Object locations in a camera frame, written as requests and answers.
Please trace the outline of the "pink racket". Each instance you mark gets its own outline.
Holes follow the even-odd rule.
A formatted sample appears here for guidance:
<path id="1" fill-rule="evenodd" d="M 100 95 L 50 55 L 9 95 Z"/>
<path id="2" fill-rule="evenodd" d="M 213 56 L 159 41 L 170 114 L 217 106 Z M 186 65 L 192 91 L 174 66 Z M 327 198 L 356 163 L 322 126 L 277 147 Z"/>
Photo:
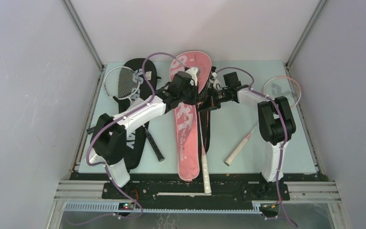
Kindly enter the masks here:
<path id="1" fill-rule="evenodd" d="M 266 95 L 272 95 L 273 97 L 284 96 L 288 99 L 290 108 L 296 107 L 301 98 L 301 87 L 300 84 L 288 77 L 288 76 L 276 76 L 268 80 L 263 88 L 262 93 Z M 224 164 L 230 166 L 233 160 L 242 151 L 243 147 L 247 144 L 254 130 L 258 127 L 258 122 L 253 125 L 252 130 L 241 140 L 241 142 L 235 147 L 235 149 L 228 155 L 224 160 Z"/>
<path id="2" fill-rule="evenodd" d="M 200 111 L 200 105 L 198 105 L 198 121 L 200 123 L 200 136 L 202 143 L 202 175 L 204 184 L 204 193 L 210 195 L 212 193 L 211 183 L 209 177 L 208 161 L 206 153 L 210 145 L 210 112 L 202 110 Z"/>

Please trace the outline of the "pink sport racket bag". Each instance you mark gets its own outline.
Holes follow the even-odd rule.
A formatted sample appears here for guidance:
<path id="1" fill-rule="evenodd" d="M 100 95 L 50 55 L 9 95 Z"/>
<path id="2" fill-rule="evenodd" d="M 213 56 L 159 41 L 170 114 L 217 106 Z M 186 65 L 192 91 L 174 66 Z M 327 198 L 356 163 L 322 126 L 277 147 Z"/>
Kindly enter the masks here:
<path id="1" fill-rule="evenodd" d="M 188 51 L 177 56 L 170 66 L 170 79 L 184 67 L 196 67 L 198 92 L 206 86 L 211 68 L 211 58 L 202 51 Z M 174 109 L 175 133 L 178 153 L 178 175 L 183 181 L 191 182 L 200 174 L 201 151 L 199 150 L 199 125 L 196 106 L 180 103 Z"/>

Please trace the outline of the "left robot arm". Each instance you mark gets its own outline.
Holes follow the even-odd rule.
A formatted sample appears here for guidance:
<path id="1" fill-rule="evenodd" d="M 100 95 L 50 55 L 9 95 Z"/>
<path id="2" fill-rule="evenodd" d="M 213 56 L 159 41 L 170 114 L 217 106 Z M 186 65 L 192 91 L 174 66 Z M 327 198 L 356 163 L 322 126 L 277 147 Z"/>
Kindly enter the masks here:
<path id="1" fill-rule="evenodd" d="M 196 67 L 178 71 L 171 82 L 142 103 L 114 116 L 104 114 L 103 120 L 97 122 L 86 161 L 90 166 L 104 166 L 114 184 L 113 192 L 119 198 L 127 198 L 132 192 L 124 161 L 127 136 L 150 120 L 177 108 L 180 103 L 194 105 L 197 102 L 199 74 L 200 70 Z"/>

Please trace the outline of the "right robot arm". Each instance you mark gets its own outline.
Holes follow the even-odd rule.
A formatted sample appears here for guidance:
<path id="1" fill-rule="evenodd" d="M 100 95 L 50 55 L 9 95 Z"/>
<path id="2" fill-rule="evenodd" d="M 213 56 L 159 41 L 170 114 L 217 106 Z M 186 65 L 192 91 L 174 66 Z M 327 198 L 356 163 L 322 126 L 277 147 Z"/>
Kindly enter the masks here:
<path id="1" fill-rule="evenodd" d="M 265 166 L 261 172 L 265 182 L 258 186 L 263 199 L 271 199 L 277 194 L 277 182 L 283 177 L 282 163 L 285 149 L 296 131 L 292 108 L 301 98 L 299 83 L 284 75 L 268 80 L 261 92 L 247 84 L 242 84 L 236 72 L 224 75 L 225 86 L 221 87 L 212 74 L 211 84 L 200 94 L 198 109 L 211 111 L 221 107 L 221 103 L 234 101 L 239 104 L 257 107 L 256 127 L 262 139 L 268 142 L 265 153 Z"/>

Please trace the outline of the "black racket bag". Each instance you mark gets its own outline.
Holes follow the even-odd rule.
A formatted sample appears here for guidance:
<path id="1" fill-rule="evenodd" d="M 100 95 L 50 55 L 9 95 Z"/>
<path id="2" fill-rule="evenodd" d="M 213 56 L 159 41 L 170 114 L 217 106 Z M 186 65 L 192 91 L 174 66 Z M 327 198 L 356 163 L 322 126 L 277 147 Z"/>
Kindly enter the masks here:
<path id="1" fill-rule="evenodd" d="M 138 73 L 140 77 L 140 88 L 138 90 L 137 95 L 135 95 L 132 99 L 135 100 L 136 98 L 139 99 L 147 99 L 151 95 L 151 90 L 147 83 L 144 82 L 145 76 L 142 73 L 142 64 L 144 62 L 144 58 L 135 58 L 128 60 L 123 66 L 131 68 L 133 71 Z M 132 107 L 134 104 L 138 104 L 137 102 L 133 102 L 130 106 Z M 127 109 L 119 108 L 119 112 L 125 112 Z M 155 153 L 156 158 L 158 161 L 163 161 L 164 157 L 160 152 L 152 134 L 148 130 L 149 123 L 145 123 L 143 126 L 137 128 L 133 131 L 130 135 L 127 136 L 126 142 L 126 155 L 124 157 L 125 164 L 128 170 L 135 169 L 143 155 L 143 150 L 146 143 L 149 143 L 153 152 Z"/>

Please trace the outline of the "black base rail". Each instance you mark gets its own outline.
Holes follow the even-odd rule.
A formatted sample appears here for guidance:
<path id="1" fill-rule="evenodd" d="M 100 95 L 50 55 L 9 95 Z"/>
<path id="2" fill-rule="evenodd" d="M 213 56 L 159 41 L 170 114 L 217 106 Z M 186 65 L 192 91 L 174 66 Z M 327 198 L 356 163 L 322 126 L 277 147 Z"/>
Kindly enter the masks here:
<path id="1" fill-rule="evenodd" d="M 176 175 L 133 175 L 122 190 L 145 210 L 254 210 L 257 201 L 278 202 L 275 184 L 260 174 L 212 174 L 211 193 L 202 178 L 178 181 Z"/>

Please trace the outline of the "left aluminium frame post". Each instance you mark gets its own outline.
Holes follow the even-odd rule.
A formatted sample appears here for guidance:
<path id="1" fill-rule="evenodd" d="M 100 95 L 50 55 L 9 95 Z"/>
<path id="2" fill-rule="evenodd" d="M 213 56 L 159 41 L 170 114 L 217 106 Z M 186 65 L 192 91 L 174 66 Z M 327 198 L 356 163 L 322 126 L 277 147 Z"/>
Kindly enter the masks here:
<path id="1" fill-rule="evenodd" d="M 94 91 L 92 93 L 92 96 L 91 96 L 91 99 L 90 99 L 90 102 L 88 105 L 88 111 L 87 111 L 87 114 L 84 119 L 84 126 L 82 127 L 82 130 L 81 130 L 79 144 L 76 148 L 74 158 L 73 158 L 73 163 L 70 168 L 70 173 L 73 174 L 75 171 L 75 168 L 79 166 L 81 158 L 83 156 L 85 140 L 87 138 L 86 129 L 88 128 L 88 126 L 91 123 L 92 118 L 93 118 L 94 109 L 97 104 L 101 85 L 102 85 L 103 70 L 105 69 L 105 65 L 103 64 L 102 60 L 100 59 L 98 52 L 96 51 L 96 49 L 93 45 L 93 42 L 90 39 L 88 32 L 85 29 L 72 1 L 71 0 L 62 0 L 61 2 L 63 3 L 65 10 L 67 11 L 68 15 L 70 16 L 71 21 L 73 22 L 78 34 L 81 37 L 81 40 L 85 44 L 91 57 L 94 60 L 96 67 L 98 67 L 98 70 L 99 70 L 97 75 L 94 77 L 94 79 L 95 79 Z"/>

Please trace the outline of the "aluminium frame post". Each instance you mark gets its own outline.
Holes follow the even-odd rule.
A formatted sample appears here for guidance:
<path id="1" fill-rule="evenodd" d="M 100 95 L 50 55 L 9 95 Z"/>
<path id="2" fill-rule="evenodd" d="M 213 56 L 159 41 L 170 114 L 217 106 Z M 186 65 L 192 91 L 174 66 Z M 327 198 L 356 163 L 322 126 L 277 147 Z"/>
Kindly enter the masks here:
<path id="1" fill-rule="evenodd" d="M 93 118 L 94 109 L 97 104 L 101 85 L 102 85 L 103 70 L 105 69 L 105 65 L 103 64 L 102 60 L 100 59 L 98 52 L 96 51 L 96 49 L 93 45 L 93 42 L 90 39 L 88 32 L 85 29 L 72 1 L 71 0 L 62 0 L 61 2 L 63 3 L 65 10 L 67 11 L 68 15 L 70 16 L 71 21 L 73 22 L 78 34 L 81 37 L 81 40 L 85 44 L 91 57 L 94 60 L 96 67 L 98 67 L 98 70 L 99 70 L 97 75 L 94 77 L 94 79 L 95 79 L 94 91 L 92 93 L 92 96 L 91 96 L 91 99 L 90 99 L 90 102 L 88 105 L 88 111 L 87 111 L 87 114 L 84 119 L 84 126 L 82 127 L 82 130 L 81 130 L 79 144 L 76 148 L 74 158 L 73 158 L 73 163 L 70 168 L 70 173 L 73 174 L 75 171 L 75 168 L 79 166 L 81 158 L 83 156 L 85 140 L 87 138 L 86 129 L 88 128 L 88 126 L 91 123 L 92 118 Z"/>
<path id="2" fill-rule="evenodd" d="M 287 62 L 285 63 L 286 68 L 289 70 L 293 65 L 294 61 L 296 60 L 297 56 L 299 55 L 304 43 L 306 42 L 308 36 L 312 32 L 316 22 L 319 20 L 320 15 L 324 11 L 328 0 L 320 0 L 315 7 L 310 19 L 308 20 L 301 36 L 299 37 L 295 47 L 293 48 Z"/>

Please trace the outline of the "right aluminium frame post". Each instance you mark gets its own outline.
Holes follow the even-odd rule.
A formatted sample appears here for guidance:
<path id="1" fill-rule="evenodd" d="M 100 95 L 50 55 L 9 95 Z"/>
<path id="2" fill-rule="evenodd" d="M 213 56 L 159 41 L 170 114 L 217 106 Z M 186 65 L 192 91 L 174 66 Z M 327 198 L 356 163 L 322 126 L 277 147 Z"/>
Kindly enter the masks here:
<path id="1" fill-rule="evenodd" d="M 320 15 L 324 11 L 328 0 L 320 0 L 315 7 L 310 19 L 308 20 L 301 36 L 299 37 L 295 47 L 293 48 L 287 62 L 285 63 L 286 68 L 289 70 L 293 65 L 294 61 L 296 60 L 297 56 L 299 55 L 304 43 L 306 42 L 308 36 L 312 32 L 316 22 L 319 20 Z"/>

